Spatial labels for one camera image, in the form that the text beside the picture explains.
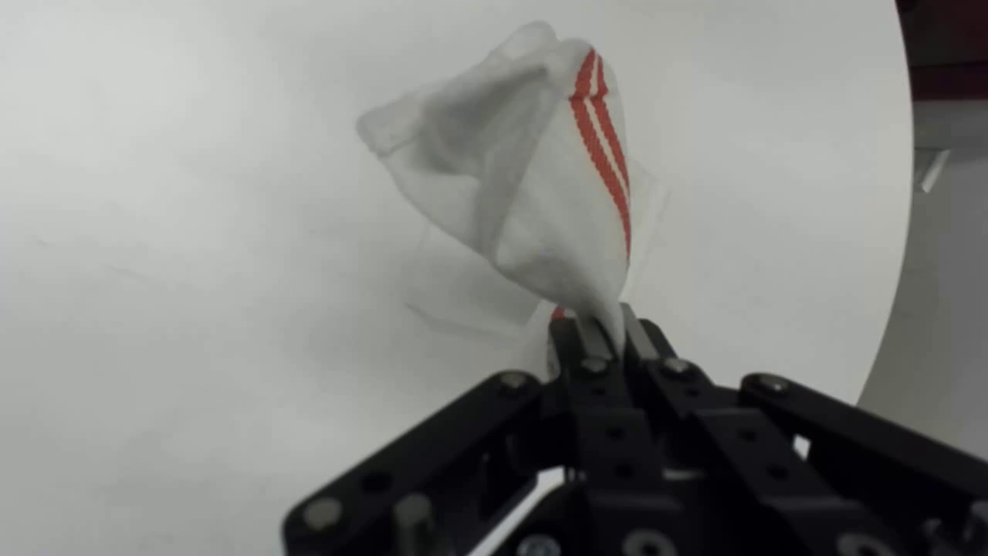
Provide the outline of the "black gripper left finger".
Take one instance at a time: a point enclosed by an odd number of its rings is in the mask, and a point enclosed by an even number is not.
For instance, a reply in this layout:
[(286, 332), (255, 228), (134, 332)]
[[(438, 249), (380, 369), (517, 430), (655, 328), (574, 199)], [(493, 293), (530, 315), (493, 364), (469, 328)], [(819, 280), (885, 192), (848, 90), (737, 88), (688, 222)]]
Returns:
[(500, 371), (376, 447), (286, 517), (286, 556), (469, 556), (547, 469), (638, 479), (652, 436), (629, 387), (659, 358), (633, 311), (621, 346), (553, 318), (549, 380)]

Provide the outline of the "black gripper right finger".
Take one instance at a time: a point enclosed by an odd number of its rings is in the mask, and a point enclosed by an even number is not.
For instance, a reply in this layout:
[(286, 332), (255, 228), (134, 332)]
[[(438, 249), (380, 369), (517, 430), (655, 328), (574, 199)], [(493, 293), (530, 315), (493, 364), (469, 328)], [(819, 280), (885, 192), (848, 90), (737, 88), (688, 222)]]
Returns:
[(778, 375), (718, 387), (627, 321), (665, 479), (711, 495), (745, 556), (988, 556), (988, 465)]

